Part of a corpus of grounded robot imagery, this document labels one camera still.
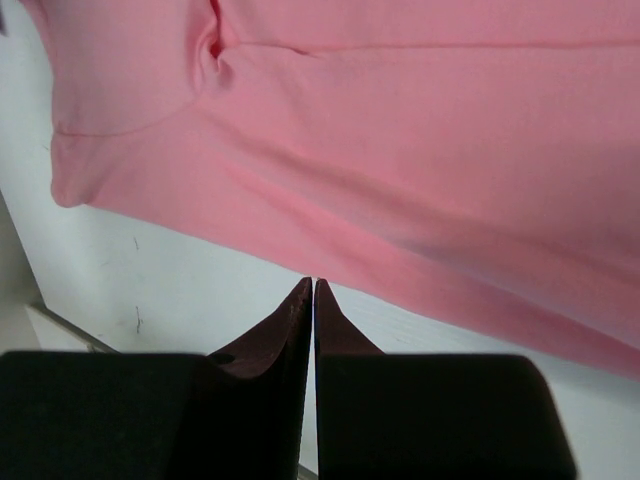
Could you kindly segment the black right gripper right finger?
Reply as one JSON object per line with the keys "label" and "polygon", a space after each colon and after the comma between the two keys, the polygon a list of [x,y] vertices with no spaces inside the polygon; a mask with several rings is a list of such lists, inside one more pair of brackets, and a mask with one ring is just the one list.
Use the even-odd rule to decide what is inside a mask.
{"label": "black right gripper right finger", "polygon": [[571,479],[550,389],[526,357],[387,354],[314,293],[323,479]]}

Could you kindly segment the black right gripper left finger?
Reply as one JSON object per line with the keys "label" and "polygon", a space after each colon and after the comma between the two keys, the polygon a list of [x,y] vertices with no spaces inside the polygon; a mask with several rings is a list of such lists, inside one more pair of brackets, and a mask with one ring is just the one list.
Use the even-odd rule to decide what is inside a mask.
{"label": "black right gripper left finger", "polygon": [[5,479],[293,479],[312,316],[302,279],[209,355],[12,351]]}

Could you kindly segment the light pink t shirt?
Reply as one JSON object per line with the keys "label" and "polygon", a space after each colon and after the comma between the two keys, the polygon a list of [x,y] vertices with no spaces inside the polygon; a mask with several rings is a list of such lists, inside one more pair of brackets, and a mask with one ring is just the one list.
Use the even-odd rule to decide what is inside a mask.
{"label": "light pink t shirt", "polygon": [[639,374],[635,1],[29,1],[52,195]]}

